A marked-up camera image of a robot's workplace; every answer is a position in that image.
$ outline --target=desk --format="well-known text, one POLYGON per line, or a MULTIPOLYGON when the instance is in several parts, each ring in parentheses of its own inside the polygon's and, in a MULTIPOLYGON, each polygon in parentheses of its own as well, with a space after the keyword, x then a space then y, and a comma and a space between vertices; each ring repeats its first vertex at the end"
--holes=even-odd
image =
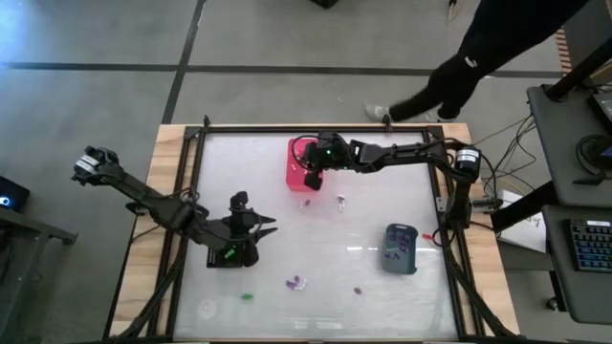
POLYGON ((535 124, 552 180, 492 216, 495 230, 509 228, 540 212, 545 204, 612 208, 612 182, 598 186, 574 184, 588 177, 576 160, 576 144, 587 135, 605 135, 586 103, 589 93, 574 90, 562 102, 546 97, 541 87, 527 90, 535 124))
POLYGON ((611 325, 612 298, 609 294, 612 275, 574 269, 574 262, 568 250, 568 228, 564 227, 562 221, 566 219, 610 221, 612 210, 546 205, 542 208, 542 215, 560 285, 560 290, 556 290, 557 302, 564 304, 572 318, 578 322, 611 325))
MULTIPOLYGON (((351 126, 381 127, 379 124, 353 124, 351 126)), ((217 125, 212 127, 231 128, 232 126, 217 125)), ((162 193, 172 192, 185 129, 184 125, 164 125, 158 134, 147 183, 162 193)), ((444 124, 443 129, 445 137, 470 141, 466 124, 444 124)), ((190 178, 191 169, 189 167, 193 164, 193 158, 192 154, 187 157, 187 173, 184 186, 187 186, 190 178)), ((482 197, 483 189, 481 185, 477 184, 473 187, 471 193, 473 197, 482 197)), ((481 214, 474 214, 472 219, 485 224, 491 223, 488 216, 481 214)), ((140 218, 136 223, 133 234, 137 235, 153 225, 150 219, 140 218)), ((486 228, 472 226, 466 231, 466 237, 476 287, 504 325, 511 331, 518 333, 514 308, 494 234, 486 228)), ((126 255, 126 265, 120 279, 116 305, 114 305, 109 317, 107 334, 119 334, 125 330, 153 292, 163 239, 164 232, 162 230, 154 231, 139 239, 129 248, 126 255)), ((163 333, 165 330, 169 296, 170 292, 166 294, 162 304, 159 333, 163 333)), ((469 333, 473 333, 469 301, 465 295, 462 295, 461 301, 466 327, 469 333)))
POLYGON ((11 260, 4 280, 0 282, 0 341, 5 342, 21 335, 19 317, 23 311, 27 288, 31 286, 34 272, 49 240, 57 238, 65 245, 73 245, 77 235, 31 220, 3 207, 0 207, 0 228, 12 233, 8 248, 11 260))

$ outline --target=wooden table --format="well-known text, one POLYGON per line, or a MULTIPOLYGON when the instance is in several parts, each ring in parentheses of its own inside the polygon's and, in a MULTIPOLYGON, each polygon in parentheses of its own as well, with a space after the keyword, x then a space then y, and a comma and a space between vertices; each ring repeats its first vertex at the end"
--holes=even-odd
MULTIPOLYGON (((470 132, 465 123, 441 124, 446 138, 456 138, 463 142, 470 142, 470 132)), ((230 127, 232 125, 217 125, 215 127, 230 127)), ((351 126, 377 127, 380 124, 351 124, 351 126)), ((400 126, 421 126, 423 124, 394 124, 400 126)), ((153 158, 149 168, 146 183, 159 190, 163 194, 173 191, 173 186, 179 164, 179 156, 183 144, 185 125, 162 125, 155 142, 153 158)), ((193 164, 195 149, 190 149, 187 158, 187 169, 184 186, 188 186, 190 180, 191 166, 193 164)), ((446 194, 446 189, 441 185, 441 193, 446 194)), ((484 196, 481 182, 475 184, 470 195, 473 198, 484 196)), ((491 225, 491 218, 481 213, 473 213, 472 219, 476 222, 491 225)), ((138 235, 155 224, 150 218, 141 217, 136 222, 134 235, 138 235)), ((470 262, 475 279, 476 288, 487 302, 493 313, 512 332, 519 333, 518 325, 514 315, 514 307, 506 275, 497 249, 497 242, 493 231, 481 226, 472 225, 466 230, 466 239, 470 253, 470 262)), ((124 273, 120 279, 120 293, 117 306, 114 311, 110 334, 119 334, 124 331, 131 321, 138 315, 150 295, 155 289, 155 280, 160 263, 160 255, 164 241, 164 230, 156 230, 142 236, 129 249, 124 273)), ((167 306, 171 290, 169 290, 162 303, 160 312, 159 333, 164 332, 167 317, 167 306)), ((470 315, 470 302, 460 288, 461 301, 464 310, 464 318, 468 333, 474 333, 473 322, 470 315)))

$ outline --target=pink container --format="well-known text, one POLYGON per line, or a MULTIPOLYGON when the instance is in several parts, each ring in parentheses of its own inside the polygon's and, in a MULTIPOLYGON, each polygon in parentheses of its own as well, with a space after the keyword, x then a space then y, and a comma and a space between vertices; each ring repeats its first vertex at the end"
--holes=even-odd
MULTIPOLYGON (((299 163, 295 161, 294 155, 291 153, 292 145, 295 139, 289 140, 287 144, 287 186, 292 191, 298 192, 314 192, 312 188, 304 185, 304 178, 306 177, 307 170, 300 167, 299 163)), ((295 143, 295 155, 300 158, 306 150, 306 145, 310 142, 317 142, 315 139, 300 139, 295 143)))

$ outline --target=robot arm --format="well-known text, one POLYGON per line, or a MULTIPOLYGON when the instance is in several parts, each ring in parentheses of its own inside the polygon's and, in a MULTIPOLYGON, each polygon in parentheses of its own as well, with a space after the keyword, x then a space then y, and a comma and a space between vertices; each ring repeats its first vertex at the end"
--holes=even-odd
POLYGON ((162 195, 157 190, 126 173, 119 164, 117 154, 105 148, 88 146, 75 164, 74 181, 81 185, 109 185, 132 199, 127 209, 142 215, 150 214, 155 223, 167 230, 187 237, 199 245, 206 245, 221 254, 237 252, 239 265, 250 267, 258 260, 255 244, 276 228, 261 229, 275 219, 261 216, 246 208, 247 192, 238 192, 229 201, 231 215, 220 220, 209 220, 208 210, 197 204, 197 193, 186 189, 174 195, 162 195))
POLYGON ((448 197, 443 224, 446 228, 455 224, 467 228, 471 215, 470 187, 478 180, 480 159, 480 150, 458 140, 380 147, 356 140, 347 143, 337 133, 322 132, 318 134, 317 142, 307 144, 303 157, 296 160, 310 171, 304 183, 314 190, 320 189, 320 172, 326 169, 374 173, 387 166, 432 163, 449 175, 456 185, 455 192, 448 197), (454 165, 448 163, 442 143, 457 151, 454 165))

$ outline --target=white paper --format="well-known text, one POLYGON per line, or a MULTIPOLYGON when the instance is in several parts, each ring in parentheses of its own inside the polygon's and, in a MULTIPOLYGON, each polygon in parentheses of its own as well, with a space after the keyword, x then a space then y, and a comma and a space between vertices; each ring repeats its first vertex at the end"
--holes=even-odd
MULTIPOLYGON (((501 191, 502 207, 506 207, 518 200, 521 196, 508 190, 501 191)), ((546 253, 546 225, 542 213, 529 217, 518 224, 501 232, 499 240, 509 244, 525 247, 538 252, 546 253)))

